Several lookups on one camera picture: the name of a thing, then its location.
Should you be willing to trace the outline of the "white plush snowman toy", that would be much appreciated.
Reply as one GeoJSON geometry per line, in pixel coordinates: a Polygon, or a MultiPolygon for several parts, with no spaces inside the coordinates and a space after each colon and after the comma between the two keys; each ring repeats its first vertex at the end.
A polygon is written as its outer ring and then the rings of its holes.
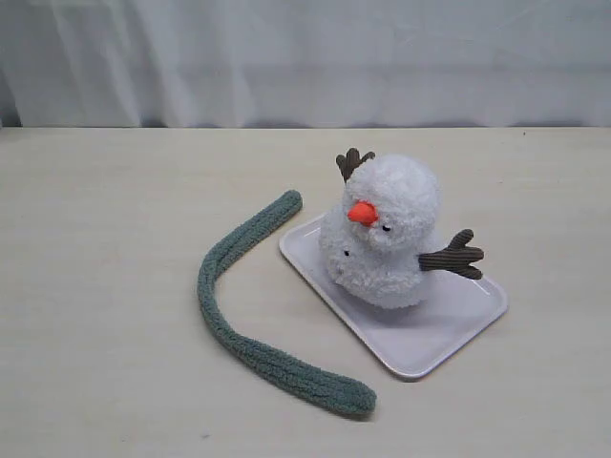
{"type": "Polygon", "coordinates": [[[350,147],[335,157],[343,191],[324,213],[319,249],[330,279],[382,309],[418,305],[436,272],[479,281],[484,251],[461,229],[440,240],[438,177],[401,154],[379,156],[350,147]]]}

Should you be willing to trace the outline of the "green fuzzy scarf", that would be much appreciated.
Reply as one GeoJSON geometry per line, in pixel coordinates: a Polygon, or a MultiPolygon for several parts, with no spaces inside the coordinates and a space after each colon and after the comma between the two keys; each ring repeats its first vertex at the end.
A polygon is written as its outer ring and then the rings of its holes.
{"type": "Polygon", "coordinates": [[[334,415],[361,420],[376,408],[377,394],[372,388],[243,335],[224,317],[217,300],[216,285],[221,275],[302,207],[301,193],[286,190],[211,246],[201,259],[196,281],[200,313],[219,345],[262,380],[334,415]]]}

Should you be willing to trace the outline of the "white plastic tray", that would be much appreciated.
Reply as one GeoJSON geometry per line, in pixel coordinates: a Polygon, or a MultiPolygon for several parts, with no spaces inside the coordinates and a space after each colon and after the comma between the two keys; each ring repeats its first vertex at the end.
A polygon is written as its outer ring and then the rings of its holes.
{"type": "Polygon", "coordinates": [[[286,261],[374,358],[394,376],[421,379],[450,359],[509,308],[501,285],[489,277],[470,281],[439,272],[421,304],[386,310],[333,283],[320,255],[320,216],[280,237],[286,261]]]}

